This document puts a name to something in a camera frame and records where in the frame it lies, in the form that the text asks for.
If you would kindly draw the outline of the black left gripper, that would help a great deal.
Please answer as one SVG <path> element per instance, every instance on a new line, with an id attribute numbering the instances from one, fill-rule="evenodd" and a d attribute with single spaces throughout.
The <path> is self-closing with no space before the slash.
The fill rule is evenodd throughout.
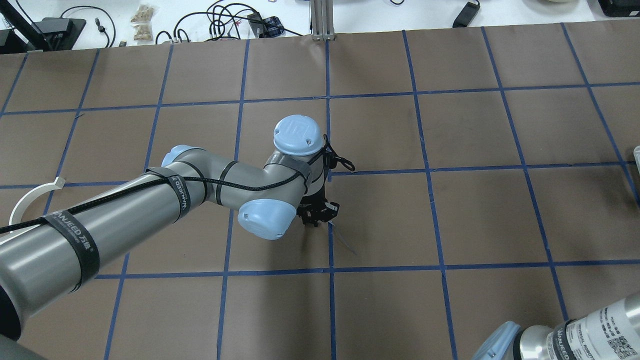
<path id="1" fill-rule="evenodd" d="M 314 194 L 304 196 L 297 207 L 296 214 L 303 225 L 319 227 L 320 223 L 329 223 L 338 216 L 340 204 L 329 202 L 326 188 L 321 187 Z"/>

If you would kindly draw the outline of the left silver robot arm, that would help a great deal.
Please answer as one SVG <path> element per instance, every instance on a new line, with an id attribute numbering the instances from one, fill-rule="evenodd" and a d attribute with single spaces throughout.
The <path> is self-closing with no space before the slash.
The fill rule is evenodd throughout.
<path id="1" fill-rule="evenodd" d="M 192 210 L 211 202 L 233 210 L 249 233 L 286 234 L 295 218 L 317 226 L 338 215 L 325 183 L 354 164 L 339 156 L 314 119 L 282 118 L 261 168 L 198 146 L 174 146 L 161 166 L 76 206 L 1 228 L 1 335 L 16 341 L 27 319 L 96 278 L 103 266 Z"/>

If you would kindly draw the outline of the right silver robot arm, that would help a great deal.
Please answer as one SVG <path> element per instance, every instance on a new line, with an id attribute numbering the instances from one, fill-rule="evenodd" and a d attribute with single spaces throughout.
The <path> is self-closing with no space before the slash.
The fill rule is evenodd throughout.
<path id="1" fill-rule="evenodd" d="M 551 328 L 522 328 L 513 321 L 499 326 L 473 360 L 638 360 L 640 294 L 570 319 Z"/>

